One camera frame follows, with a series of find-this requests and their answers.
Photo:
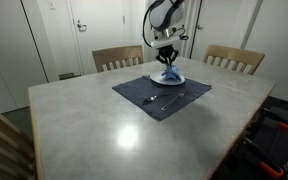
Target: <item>cable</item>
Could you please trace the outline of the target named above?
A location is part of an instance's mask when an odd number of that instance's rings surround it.
[[[184,27],[181,27],[181,28],[176,29],[176,30],[170,35],[170,37],[173,36],[178,30],[183,30],[183,32],[179,35],[179,36],[180,36],[180,39],[181,39],[181,40],[188,40],[188,36],[183,36],[183,35],[185,34],[185,32],[186,32],[186,30],[185,30]]]
[[[150,5],[150,7],[147,9],[147,11],[145,12],[145,15],[144,15],[144,19],[143,19],[143,39],[144,39],[144,42],[145,44],[148,46],[148,47],[152,47],[147,41],[146,41],[146,38],[145,38],[145,32],[144,32],[144,29],[145,29],[145,22],[146,22],[146,18],[147,18],[147,15],[151,12],[152,10],[152,7],[155,6],[155,4],[157,4],[158,1],[155,1],[153,4]]]

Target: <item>chair back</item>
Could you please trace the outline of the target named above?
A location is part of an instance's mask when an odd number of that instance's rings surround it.
[[[143,64],[142,46],[126,46],[93,51],[97,72]]]
[[[0,114],[0,179],[34,179],[34,145]]]
[[[208,59],[211,59],[211,65],[217,65],[225,69],[231,69],[239,72],[244,72],[244,70],[247,69],[246,67],[249,65],[250,68],[247,73],[253,75],[257,67],[262,62],[264,56],[264,53],[255,51],[219,45],[209,45],[203,62],[207,63]]]

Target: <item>floor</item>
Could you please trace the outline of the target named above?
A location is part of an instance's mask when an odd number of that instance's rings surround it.
[[[21,131],[23,131],[29,138],[32,139],[32,121],[29,107],[3,113],[3,115],[15,126],[17,126]]]
[[[269,97],[263,104],[263,108],[270,109],[272,112],[278,114],[284,119],[288,119],[288,102],[284,100],[280,100],[277,98]],[[270,121],[271,126],[276,128],[276,122]],[[285,147],[285,143],[288,143],[286,141],[276,142],[275,144],[281,144],[280,146]],[[275,145],[273,142],[268,143],[268,147],[271,147],[272,145]],[[288,159],[288,148],[277,148],[274,151],[270,150],[269,152],[273,152],[273,154],[277,159],[274,159],[275,163],[278,163],[279,160],[283,160],[283,156],[287,156],[286,159]],[[217,169],[216,173],[213,175],[212,180],[223,180],[223,179],[233,179],[233,180],[239,180],[239,179],[245,179],[245,180],[271,180],[267,174],[263,173],[263,171],[254,166],[254,164],[250,163],[248,160],[246,160],[244,157],[245,155],[245,148],[238,148],[235,149],[234,152],[231,153],[231,155],[227,156],[227,158],[221,163],[219,168]],[[272,158],[272,153],[267,154],[270,158]]]

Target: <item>plate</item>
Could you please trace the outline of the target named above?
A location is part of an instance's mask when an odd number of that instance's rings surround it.
[[[180,85],[180,84],[183,84],[185,82],[185,77],[180,75],[181,77],[181,80],[180,81],[165,81],[164,80],[164,76],[162,76],[162,73],[164,71],[159,71],[159,72],[155,72],[155,73],[152,73],[150,75],[150,78],[152,79],[152,81],[156,82],[156,83],[159,83],[159,84],[163,84],[163,85],[169,85],[169,86],[175,86],[175,85]]]

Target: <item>table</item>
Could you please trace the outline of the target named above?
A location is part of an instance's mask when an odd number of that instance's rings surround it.
[[[158,122],[112,86],[162,70],[159,62],[29,88],[40,179],[207,179],[274,86],[257,76],[177,58],[212,85]]]

